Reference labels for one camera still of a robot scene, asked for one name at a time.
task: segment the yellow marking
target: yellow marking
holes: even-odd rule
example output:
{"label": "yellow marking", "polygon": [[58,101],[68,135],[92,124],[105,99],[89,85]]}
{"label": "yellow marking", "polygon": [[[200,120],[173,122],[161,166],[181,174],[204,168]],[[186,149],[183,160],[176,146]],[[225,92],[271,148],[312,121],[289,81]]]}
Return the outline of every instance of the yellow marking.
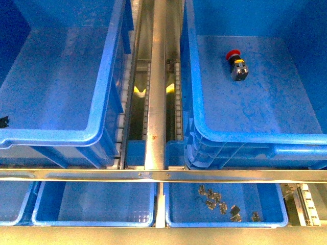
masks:
{"label": "yellow marking", "polygon": [[236,60],[234,63],[244,63],[244,60]]}

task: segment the metal frame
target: metal frame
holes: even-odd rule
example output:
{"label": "metal frame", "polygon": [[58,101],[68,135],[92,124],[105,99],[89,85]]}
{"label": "metal frame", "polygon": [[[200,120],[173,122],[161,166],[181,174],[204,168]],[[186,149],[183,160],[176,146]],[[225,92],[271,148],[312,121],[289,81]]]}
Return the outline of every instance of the metal frame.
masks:
{"label": "metal frame", "polygon": [[327,183],[327,170],[1,169],[0,180],[101,182]]}

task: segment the small metal part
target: small metal part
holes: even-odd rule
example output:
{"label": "small metal part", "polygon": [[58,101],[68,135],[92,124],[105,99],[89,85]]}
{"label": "small metal part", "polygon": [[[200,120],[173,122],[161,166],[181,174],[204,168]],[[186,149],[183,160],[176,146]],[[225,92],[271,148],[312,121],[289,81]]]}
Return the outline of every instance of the small metal part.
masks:
{"label": "small metal part", "polygon": [[207,196],[209,199],[215,199],[214,192],[212,189],[208,189]]}
{"label": "small metal part", "polygon": [[240,209],[238,206],[233,205],[232,208],[231,208],[230,214],[231,214],[232,216],[235,216],[235,215],[237,215],[240,211],[241,211],[241,209]]}
{"label": "small metal part", "polygon": [[261,219],[260,219],[260,216],[259,216],[258,212],[253,212],[251,219],[252,219],[253,222],[261,222]]}
{"label": "small metal part", "polygon": [[9,127],[9,118],[8,116],[0,118],[0,129],[4,129],[6,127]]}
{"label": "small metal part", "polygon": [[205,191],[204,185],[200,185],[199,194],[200,195],[206,195],[206,191]]}
{"label": "small metal part", "polygon": [[221,194],[214,192],[214,200],[216,203],[219,203],[221,201]]}
{"label": "small metal part", "polygon": [[230,220],[233,222],[241,222],[242,218],[241,218],[240,214],[238,213],[238,214],[234,215],[232,218],[230,218]]}
{"label": "small metal part", "polygon": [[226,214],[227,213],[227,204],[226,203],[220,203],[219,204],[220,213]]}
{"label": "small metal part", "polygon": [[210,210],[214,210],[216,208],[216,205],[217,205],[217,203],[209,201],[209,200],[207,200],[205,202],[205,204],[208,206],[208,209],[210,209]]}

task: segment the stacked bins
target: stacked bins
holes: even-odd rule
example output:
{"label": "stacked bins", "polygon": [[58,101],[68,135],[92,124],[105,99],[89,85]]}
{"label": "stacked bins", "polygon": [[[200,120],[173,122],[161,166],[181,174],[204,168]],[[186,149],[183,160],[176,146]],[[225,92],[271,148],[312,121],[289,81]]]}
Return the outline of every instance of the stacked bins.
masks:
{"label": "stacked bins", "polygon": [[[184,165],[183,142],[171,141],[166,147],[167,165]],[[203,185],[206,194],[200,194]],[[221,195],[218,202],[208,190]],[[166,221],[170,227],[267,227],[287,225],[288,218],[278,184],[165,183]],[[206,201],[214,204],[209,209]],[[227,210],[222,212],[223,205]],[[239,208],[233,219],[232,207]]]}
{"label": "stacked bins", "polygon": [[[185,159],[192,169],[327,166],[327,2],[186,0]],[[231,78],[233,49],[249,67]]]}
{"label": "stacked bins", "polygon": [[[128,144],[128,165],[144,165],[145,144]],[[32,221],[37,226],[149,227],[155,183],[43,182]]]}
{"label": "stacked bins", "polygon": [[0,226],[31,224],[40,182],[0,181]]}
{"label": "stacked bins", "polygon": [[130,0],[0,5],[0,164],[113,165]]}

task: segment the black object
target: black object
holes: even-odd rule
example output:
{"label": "black object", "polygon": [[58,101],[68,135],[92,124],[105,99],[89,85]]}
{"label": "black object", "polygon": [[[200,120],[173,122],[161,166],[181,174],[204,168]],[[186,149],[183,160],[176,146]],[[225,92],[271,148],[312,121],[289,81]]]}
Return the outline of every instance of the black object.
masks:
{"label": "black object", "polygon": [[239,50],[229,51],[226,55],[226,60],[230,64],[230,74],[234,81],[245,80],[249,74],[249,68],[245,61],[241,59],[241,52]]}
{"label": "black object", "polygon": [[241,211],[241,209],[240,209],[238,206],[234,205],[234,206],[232,206],[230,213],[231,213],[232,216],[235,216],[235,215],[237,215],[240,211]]}
{"label": "black object", "polygon": [[9,127],[9,118],[8,116],[0,118],[0,129],[4,129],[6,127]]}

